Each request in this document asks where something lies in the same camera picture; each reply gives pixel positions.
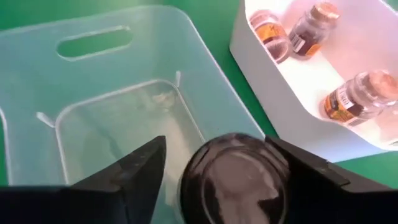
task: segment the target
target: jar label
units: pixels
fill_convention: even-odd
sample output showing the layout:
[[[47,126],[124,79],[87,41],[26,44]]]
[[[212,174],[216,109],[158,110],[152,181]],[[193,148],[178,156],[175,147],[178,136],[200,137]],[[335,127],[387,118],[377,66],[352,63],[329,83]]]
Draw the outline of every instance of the jar label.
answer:
[[[320,44],[314,44],[312,45],[309,50],[307,51],[307,53],[305,53],[306,56],[313,56],[315,55],[316,52],[318,52],[319,48],[321,47]]]
[[[299,50],[304,46],[305,40],[299,37],[295,32],[290,32],[289,39],[293,45],[293,51],[295,53],[299,52]]]
[[[362,123],[364,120],[348,111],[352,106],[354,106],[354,103],[349,100],[345,86],[339,87],[325,99],[325,112],[330,119],[355,126]]]
[[[282,26],[271,22],[257,28],[256,33],[263,44],[272,41],[272,37],[286,36],[285,30]]]

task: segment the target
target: glass jar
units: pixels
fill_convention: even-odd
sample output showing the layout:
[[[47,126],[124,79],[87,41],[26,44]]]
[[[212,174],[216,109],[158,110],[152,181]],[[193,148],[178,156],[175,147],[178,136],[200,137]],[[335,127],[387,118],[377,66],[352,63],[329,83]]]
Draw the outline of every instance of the glass jar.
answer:
[[[376,117],[398,101],[398,81],[387,70],[363,72],[330,93],[326,115],[350,126]]]
[[[289,164],[264,140],[230,133],[193,155],[180,184],[185,223],[284,223]]]
[[[381,140],[398,150],[398,103],[380,114],[377,123],[381,129]]]
[[[258,10],[250,17],[250,24],[276,63],[289,57],[292,44],[275,14],[265,9]]]
[[[328,2],[316,3],[306,12],[289,34],[296,57],[306,60],[315,55],[336,27],[339,16],[337,8]]]

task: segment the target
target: jar lid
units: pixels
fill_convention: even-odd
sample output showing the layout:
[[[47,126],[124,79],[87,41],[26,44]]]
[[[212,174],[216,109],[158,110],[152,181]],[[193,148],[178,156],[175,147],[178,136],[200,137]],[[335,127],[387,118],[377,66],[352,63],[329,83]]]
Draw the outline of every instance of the jar lid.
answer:
[[[261,9],[253,13],[253,15],[249,19],[250,24],[252,25],[253,29],[256,30],[259,26],[267,23],[272,22],[275,24],[279,24],[278,17],[273,14],[270,10]]]
[[[327,23],[334,23],[340,17],[337,7],[329,2],[316,3],[310,13],[316,20]]]
[[[388,70],[370,72],[369,81],[381,96],[390,100],[398,100],[398,80]]]
[[[180,181],[185,223],[283,223],[289,165],[272,146],[245,134],[203,145]]]
[[[292,53],[292,43],[288,38],[280,37],[266,43],[265,48],[268,50],[275,63],[282,63]]]

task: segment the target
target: transparent plastic bin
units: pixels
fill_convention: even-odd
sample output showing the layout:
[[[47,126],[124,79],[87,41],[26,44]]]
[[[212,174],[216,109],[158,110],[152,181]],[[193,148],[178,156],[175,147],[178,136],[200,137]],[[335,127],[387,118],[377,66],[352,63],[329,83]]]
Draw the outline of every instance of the transparent plastic bin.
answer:
[[[130,43],[75,58],[57,52],[64,40],[116,29],[131,32]],[[165,135],[160,197],[171,203],[204,141],[263,137],[191,20],[168,6],[0,33],[0,107],[10,185],[74,184]]]

